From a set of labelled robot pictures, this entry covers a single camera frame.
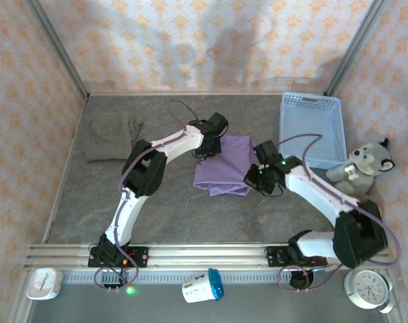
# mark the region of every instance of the wallpaper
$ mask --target wallpaper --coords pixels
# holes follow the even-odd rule
[[[83,102],[23,0],[0,0],[0,322],[39,243]]]
[[[408,307],[408,0],[390,0],[338,96],[347,146],[388,137],[396,168],[377,177],[372,196],[402,247]]]
[[[323,91],[372,0],[42,0],[89,92]]]

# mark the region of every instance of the green led light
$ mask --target green led light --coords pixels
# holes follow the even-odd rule
[[[128,287],[126,288],[126,294],[132,295],[132,294],[134,294],[134,293],[135,293],[134,287],[128,286]]]

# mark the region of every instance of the blue and white container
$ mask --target blue and white container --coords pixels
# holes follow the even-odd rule
[[[221,299],[224,296],[224,287],[219,271],[210,268],[207,273],[189,279],[183,283],[182,292],[188,303]]]
[[[309,167],[328,170],[344,164],[347,159],[341,103],[338,98],[284,92],[279,130],[280,141],[303,133],[319,133],[323,136],[306,155]],[[307,145],[315,138],[293,139],[282,143],[279,151],[284,158],[292,155],[301,158]]]

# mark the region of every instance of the plush toy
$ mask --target plush toy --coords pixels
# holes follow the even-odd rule
[[[344,165],[328,170],[325,175],[341,192],[359,198],[365,197],[374,177],[395,166],[386,150],[388,142],[385,138],[379,144],[368,143],[352,151]]]

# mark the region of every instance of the plastic cup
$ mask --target plastic cup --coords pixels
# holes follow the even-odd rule
[[[183,297],[188,303],[207,301],[224,296],[224,287],[217,269],[209,268],[208,273],[196,276],[182,285]]]

